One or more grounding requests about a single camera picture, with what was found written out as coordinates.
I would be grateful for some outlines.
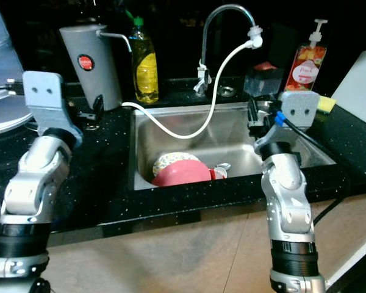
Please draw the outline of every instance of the dish soap bottle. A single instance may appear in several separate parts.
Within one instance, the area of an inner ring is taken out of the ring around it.
[[[315,20],[315,22],[317,29],[310,35],[310,43],[301,45],[297,50],[285,90],[312,90],[327,51],[326,47],[317,45],[317,42],[321,40],[321,25],[328,20]]]
[[[128,11],[126,12],[134,22],[129,42],[132,47],[135,95],[140,102],[151,104],[159,99],[156,54],[151,38],[144,31],[143,18],[134,18]]]

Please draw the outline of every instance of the sink basin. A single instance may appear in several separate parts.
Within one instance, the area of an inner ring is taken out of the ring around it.
[[[195,132],[206,120],[209,105],[149,109],[161,124],[181,135]],[[184,151],[195,155],[209,168],[229,163],[228,178],[262,173],[261,157],[255,154],[254,140],[247,128],[247,103],[216,105],[208,127],[197,137],[175,139],[163,132],[139,110],[131,117],[129,178],[134,190],[156,188],[153,163],[163,154]],[[301,167],[333,164],[318,148],[297,140],[293,151],[301,154]]]

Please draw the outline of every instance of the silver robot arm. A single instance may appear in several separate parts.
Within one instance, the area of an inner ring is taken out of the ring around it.
[[[23,83],[26,104],[41,136],[22,156],[18,173],[5,190],[0,215],[0,292],[41,293],[50,292],[40,275],[49,261],[46,245],[54,202],[82,134],[65,110],[58,74],[26,71]]]
[[[285,92],[281,101],[282,113],[293,124],[302,129],[312,125],[318,94]],[[305,194],[306,180],[291,152],[297,137],[288,126],[274,124],[254,146],[264,161],[262,189],[267,199],[273,260],[271,287],[277,293],[324,293],[325,281],[317,266],[312,210]]]

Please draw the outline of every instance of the kitchen counter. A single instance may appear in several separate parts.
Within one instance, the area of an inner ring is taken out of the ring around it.
[[[178,86],[171,87],[174,90],[152,107],[210,103],[188,92],[187,86],[181,90]],[[218,102],[243,99],[220,98]],[[70,100],[76,107],[85,103],[84,98]],[[83,144],[73,154],[70,175],[57,196],[53,231],[101,225],[109,229],[106,235],[111,236],[127,233],[119,228],[122,225],[150,217],[239,204],[251,204],[253,210],[263,209],[261,175],[129,190],[131,110],[107,112],[98,129],[85,131]],[[343,159],[351,178],[350,195],[366,193],[366,123],[336,106],[330,115],[318,113],[308,134]],[[1,197],[9,179],[16,174],[19,158],[35,138],[36,133],[23,127],[0,135]],[[303,172],[310,202],[337,198],[345,191],[345,173],[338,165],[305,168]]]

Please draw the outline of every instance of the chrome faucet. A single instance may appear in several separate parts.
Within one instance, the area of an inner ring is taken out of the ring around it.
[[[194,91],[196,92],[196,94],[198,96],[204,96],[209,84],[212,82],[212,78],[209,75],[209,70],[205,66],[207,31],[209,29],[209,25],[210,25],[211,21],[213,20],[213,18],[217,14],[219,14],[220,12],[225,11],[225,10],[237,10],[237,11],[242,12],[247,17],[247,19],[250,21],[252,27],[256,26],[252,14],[247,9],[245,9],[243,6],[238,5],[238,4],[222,5],[222,6],[219,6],[218,8],[216,8],[212,13],[210,13],[210,15],[206,19],[205,26],[203,29],[202,54],[201,54],[201,59],[199,60],[199,67],[198,67],[199,82],[194,87]]]

